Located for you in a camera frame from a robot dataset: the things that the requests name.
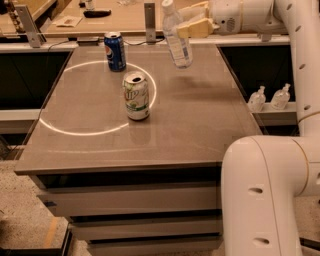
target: plastic bottle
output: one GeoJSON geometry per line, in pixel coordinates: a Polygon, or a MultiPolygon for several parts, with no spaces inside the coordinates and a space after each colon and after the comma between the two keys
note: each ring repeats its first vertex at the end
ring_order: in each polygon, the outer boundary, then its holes
{"type": "Polygon", "coordinates": [[[173,0],[164,0],[162,2],[163,34],[167,40],[171,57],[178,68],[187,68],[192,64],[192,49],[188,38],[179,38],[176,33],[176,27],[183,22],[182,17],[176,11],[173,0]]]}
{"type": "Polygon", "coordinates": [[[285,84],[285,86],[281,89],[276,91],[273,95],[271,100],[271,106],[274,109],[281,110],[284,109],[289,102],[290,93],[289,91],[290,84],[285,84]]]}
{"type": "Polygon", "coordinates": [[[248,101],[248,107],[252,112],[260,112],[266,102],[266,96],[264,95],[264,86],[260,86],[257,92],[252,93],[248,101]]]}

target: white soda can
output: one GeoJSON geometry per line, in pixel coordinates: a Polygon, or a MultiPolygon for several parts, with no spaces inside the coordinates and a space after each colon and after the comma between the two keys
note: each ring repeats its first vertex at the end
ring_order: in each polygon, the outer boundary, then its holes
{"type": "Polygon", "coordinates": [[[124,98],[128,117],[142,120],[149,116],[149,89],[143,72],[132,71],[123,78],[124,98]]]}

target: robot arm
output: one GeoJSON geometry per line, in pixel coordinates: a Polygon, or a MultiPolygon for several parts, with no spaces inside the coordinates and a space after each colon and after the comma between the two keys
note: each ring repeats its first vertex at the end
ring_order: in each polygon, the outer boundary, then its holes
{"type": "Polygon", "coordinates": [[[261,34],[286,33],[277,18],[274,0],[210,0],[179,10],[185,22],[177,28],[181,38],[201,38],[254,31],[261,34]]]}
{"type": "Polygon", "coordinates": [[[208,8],[214,33],[289,34],[300,131],[300,137],[243,138],[227,150],[221,187],[226,256],[302,256],[293,200],[320,194],[319,1],[211,0],[208,8]]]}

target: soda can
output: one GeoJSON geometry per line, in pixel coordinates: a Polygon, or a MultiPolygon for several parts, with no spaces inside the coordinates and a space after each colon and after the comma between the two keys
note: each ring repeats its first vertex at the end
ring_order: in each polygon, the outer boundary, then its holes
{"type": "Polygon", "coordinates": [[[123,78],[125,105],[128,117],[142,120],[149,116],[149,88],[143,72],[132,71],[123,78]]]}
{"type": "Polygon", "coordinates": [[[122,71],[126,68],[126,56],[120,32],[105,33],[104,45],[111,71],[122,71]]]}

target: drawer front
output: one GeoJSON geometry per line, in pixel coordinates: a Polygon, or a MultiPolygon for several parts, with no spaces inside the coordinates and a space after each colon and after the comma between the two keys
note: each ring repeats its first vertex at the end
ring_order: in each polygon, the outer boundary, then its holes
{"type": "Polygon", "coordinates": [[[79,240],[107,240],[222,233],[221,216],[195,216],[128,221],[74,223],[72,233],[79,240]]]}
{"type": "Polygon", "coordinates": [[[221,209],[215,186],[130,187],[98,191],[82,188],[39,195],[55,216],[115,215],[221,209]]]}
{"type": "Polygon", "coordinates": [[[90,244],[88,251],[92,256],[142,256],[161,253],[206,251],[218,249],[221,237],[203,237],[189,239],[154,240],[141,242],[123,242],[90,244]]]}

